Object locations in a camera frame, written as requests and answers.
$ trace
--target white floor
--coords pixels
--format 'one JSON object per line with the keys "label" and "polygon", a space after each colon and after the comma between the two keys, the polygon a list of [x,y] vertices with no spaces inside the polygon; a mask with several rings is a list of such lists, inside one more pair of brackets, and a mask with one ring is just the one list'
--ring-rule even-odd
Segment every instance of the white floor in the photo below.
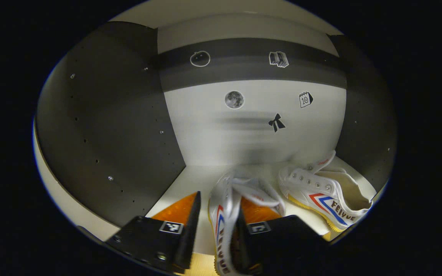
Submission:
{"label": "white floor", "polygon": [[[244,167],[250,169],[259,177],[264,177],[274,185],[276,191],[279,191],[277,188],[277,172],[287,164],[289,163],[281,162]],[[212,187],[216,184],[219,177],[231,167],[232,166],[187,166],[146,216],[152,217],[184,196],[200,191],[201,210],[193,251],[196,253],[212,255],[214,239],[209,220],[207,219],[209,192],[211,192]],[[339,169],[345,169],[345,171],[356,180],[361,192],[367,199],[372,199],[374,197],[376,191],[373,186],[361,174],[354,170],[354,168],[338,157],[335,157],[325,168],[325,170],[331,171]],[[286,215],[297,215],[319,235],[324,235],[330,230],[325,220],[320,215],[313,211],[300,208],[289,201],[286,201]]]}

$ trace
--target sticker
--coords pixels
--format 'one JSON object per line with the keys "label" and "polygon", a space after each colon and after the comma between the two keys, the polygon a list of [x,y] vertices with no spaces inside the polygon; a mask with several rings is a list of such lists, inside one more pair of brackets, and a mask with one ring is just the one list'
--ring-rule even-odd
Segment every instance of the sticker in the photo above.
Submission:
{"label": "sticker", "polygon": [[277,65],[280,68],[286,68],[289,65],[289,61],[287,61],[286,54],[283,52],[270,52],[269,53],[269,64]]}
{"label": "sticker", "polygon": [[184,228],[184,224],[178,222],[163,222],[163,225],[160,227],[161,232],[167,232],[171,234],[180,234],[182,233],[182,229]]}
{"label": "sticker", "polygon": [[238,91],[231,91],[224,97],[224,103],[228,108],[237,110],[242,108],[243,104],[245,103],[245,99],[242,93]]}
{"label": "sticker", "polygon": [[278,128],[278,127],[279,127],[280,129],[281,129],[281,128],[286,128],[286,126],[280,121],[280,119],[281,119],[281,115],[279,115],[279,113],[277,113],[277,114],[275,115],[274,120],[269,121],[269,125],[272,126],[272,127],[274,127],[274,133],[277,132],[277,128]]}
{"label": "sticker", "polygon": [[206,51],[194,52],[191,56],[191,64],[197,67],[204,67],[211,61],[211,56]]}
{"label": "sticker", "polygon": [[311,105],[313,102],[313,97],[310,92],[303,92],[300,94],[300,106],[301,108]]}
{"label": "sticker", "polygon": [[264,232],[269,232],[270,231],[270,227],[267,224],[267,222],[251,223],[251,224],[247,224],[247,227],[249,228],[249,233],[251,235],[253,235],[253,234],[260,234],[260,233],[264,233]]}

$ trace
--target apple sticker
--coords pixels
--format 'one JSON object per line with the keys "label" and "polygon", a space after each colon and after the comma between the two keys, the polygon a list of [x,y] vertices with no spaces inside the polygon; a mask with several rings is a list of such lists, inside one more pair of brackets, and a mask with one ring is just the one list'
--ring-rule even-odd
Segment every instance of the apple sticker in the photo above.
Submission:
{"label": "apple sticker", "polygon": [[211,56],[206,51],[194,52],[191,56],[191,64],[196,67],[204,67],[211,61]]}

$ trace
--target screw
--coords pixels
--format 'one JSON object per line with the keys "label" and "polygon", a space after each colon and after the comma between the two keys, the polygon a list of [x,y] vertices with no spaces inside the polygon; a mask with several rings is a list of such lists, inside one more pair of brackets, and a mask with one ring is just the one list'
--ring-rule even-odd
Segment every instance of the screw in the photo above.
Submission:
{"label": "screw", "polygon": [[166,261],[167,260],[167,256],[164,253],[158,252],[156,253],[156,258],[162,260],[162,261]]}

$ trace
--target white canvas sneaker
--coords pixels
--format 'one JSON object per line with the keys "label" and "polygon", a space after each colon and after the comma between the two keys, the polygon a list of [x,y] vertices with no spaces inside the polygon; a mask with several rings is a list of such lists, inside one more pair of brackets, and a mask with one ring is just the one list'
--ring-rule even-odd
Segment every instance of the white canvas sneaker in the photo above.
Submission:
{"label": "white canvas sneaker", "polygon": [[245,275],[235,268],[233,249],[235,223],[240,208],[247,224],[283,217],[284,201],[274,188],[247,171],[232,168],[216,183],[209,195],[208,217],[214,234],[214,268],[218,275]]}
{"label": "white canvas sneaker", "polygon": [[355,180],[344,172],[321,171],[335,151],[306,168],[287,166],[279,171],[279,188],[290,201],[316,211],[330,228],[342,232],[361,219],[373,205],[366,199]]}

